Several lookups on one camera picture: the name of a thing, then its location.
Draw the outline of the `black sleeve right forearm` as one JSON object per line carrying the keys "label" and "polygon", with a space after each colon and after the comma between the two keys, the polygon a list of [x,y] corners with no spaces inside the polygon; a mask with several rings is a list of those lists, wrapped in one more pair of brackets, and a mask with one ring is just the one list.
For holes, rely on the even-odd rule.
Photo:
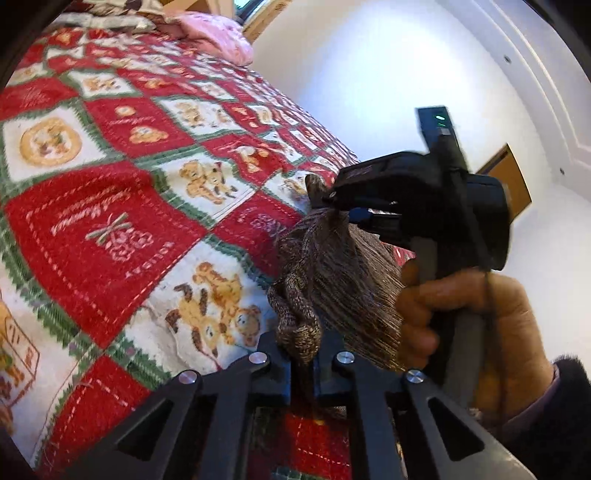
{"label": "black sleeve right forearm", "polygon": [[538,479],[590,477],[590,381],[582,363],[554,363],[550,387],[501,430],[502,444]]}

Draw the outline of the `person's right hand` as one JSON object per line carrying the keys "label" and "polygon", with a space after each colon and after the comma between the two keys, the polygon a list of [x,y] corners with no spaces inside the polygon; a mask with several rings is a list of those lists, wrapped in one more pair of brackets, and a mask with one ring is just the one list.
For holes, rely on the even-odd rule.
{"label": "person's right hand", "polygon": [[523,286],[494,272],[467,269],[422,284],[418,262],[401,271],[404,290],[397,299],[403,319],[399,361],[423,369],[440,344],[429,326],[435,313],[468,309],[492,322],[473,407],[502,424],[541,398],[554,381],[541,333]]}

